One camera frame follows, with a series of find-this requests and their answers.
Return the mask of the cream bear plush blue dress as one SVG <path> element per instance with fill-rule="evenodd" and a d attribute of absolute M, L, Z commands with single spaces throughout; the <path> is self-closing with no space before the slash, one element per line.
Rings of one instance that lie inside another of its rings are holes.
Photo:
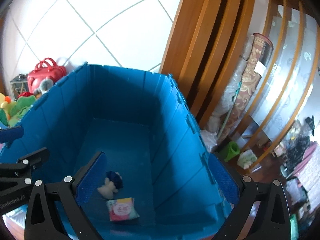
<path fill-rule="evenodd" d="M 108 171 L 104 180 L 104 185 L 97 188 L 97 191 L 104 199 L 112 200 L 114 194 L 123 188 L 122 176 L 119 172 Z"/>

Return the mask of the kotex pad pack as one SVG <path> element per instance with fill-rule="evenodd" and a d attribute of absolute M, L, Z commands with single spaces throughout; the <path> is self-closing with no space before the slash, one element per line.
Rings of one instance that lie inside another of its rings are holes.
<path fill-rule="evenodd" d="M 111 222 L 120 222 L 139 218 L 135 210 L 134 198 L 113 199 L 106 202 Z"/>

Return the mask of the green yellow plush dinosaur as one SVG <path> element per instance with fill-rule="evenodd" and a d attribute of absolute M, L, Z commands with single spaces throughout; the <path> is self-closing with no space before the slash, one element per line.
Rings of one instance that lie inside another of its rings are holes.
<path fill-rule="evenodd" d="M 34 95 L 20 96 L 17 100 L 1 94 L 1 123 L 7 127 L 14 127 L 26 115 L 36 101 Z"/>

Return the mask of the green yoga mat roll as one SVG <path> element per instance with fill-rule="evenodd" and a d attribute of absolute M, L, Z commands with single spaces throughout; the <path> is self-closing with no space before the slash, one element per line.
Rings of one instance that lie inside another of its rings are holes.
<path fill-rule="evenodd" d="M 229 160 L 237 156 L 239 153 L 240 153 L 240 148 L 238 144 L 234 141 L 230 141 L 220 151 L 220 155 L 225 162 L 228 162 Z"/>

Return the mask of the black gift box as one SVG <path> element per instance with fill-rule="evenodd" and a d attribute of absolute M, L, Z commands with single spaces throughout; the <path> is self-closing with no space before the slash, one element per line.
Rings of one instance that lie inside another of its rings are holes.
<path fill-rule="evenodd" d="M 29 91 L 27 76 L 27 74 L 18 74 L 10 81 L 11 91 L 15 100 L 18 99 L 20 94 Z"/>

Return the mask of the grey elephant plush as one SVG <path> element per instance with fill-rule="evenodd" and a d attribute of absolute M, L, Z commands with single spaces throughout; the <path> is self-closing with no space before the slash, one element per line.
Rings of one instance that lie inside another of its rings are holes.
<path fill-rule="evenodd" d="M 49 78 L 45 78 L 40 82 L 40 85 L 37 89 L 34 90 L 33 95 L 39 97 L 43 94 L 48 93 L 48 91 L 53 87 L 54 81 Z"/>

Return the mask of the blue plastic storage crate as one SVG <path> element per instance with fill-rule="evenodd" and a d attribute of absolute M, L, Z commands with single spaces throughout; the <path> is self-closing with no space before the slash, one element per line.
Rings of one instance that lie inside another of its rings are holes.
<path fill-rule="evenodd" d="M 139 218 L 111 222 L 96 190 L 82 209 L 104 239 L 202 239 L 231 212 L 211 175 L 200 130 L 170 76 L 84 64 L 39 98 L 20 121 L 24 135 L 1 151 L 1 162 L 46 147 L 34 179 L 75 175 L 97 152 L 134 198 Z"/>

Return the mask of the red toy suitcase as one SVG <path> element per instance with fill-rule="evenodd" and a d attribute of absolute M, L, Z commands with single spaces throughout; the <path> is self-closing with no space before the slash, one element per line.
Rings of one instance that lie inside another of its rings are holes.
<path fill-rule="evenodd" d="M 40 83 L 44 79 L 51 79 L 54 83 L 67 75 L 64 66 L 59 66 L 55 60 L 50 57 L 40 61 L 27 76 L 27 84 L 29 92 L 34 92 L 39 88 Z"/>

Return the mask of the rolled patterned carpet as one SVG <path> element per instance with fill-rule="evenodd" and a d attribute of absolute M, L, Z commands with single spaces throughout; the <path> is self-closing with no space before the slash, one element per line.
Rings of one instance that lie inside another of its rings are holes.
<path fill-rule="evenodd" d="M 229 83 L 206 124 L 206 130 L 216 135 L 218 143 L 224 141 L 241 119 L 272 53 L 273 43 L 267 36 L 254 33 L 248 37 Z"/>

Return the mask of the wooden door frame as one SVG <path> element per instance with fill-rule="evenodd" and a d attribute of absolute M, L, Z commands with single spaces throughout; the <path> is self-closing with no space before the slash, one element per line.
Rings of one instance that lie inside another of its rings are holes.
<path fill-rule="evenodd" d="M 204 128 L 244 45 L 255 0 L 180 0 L 161 63 Z"/>

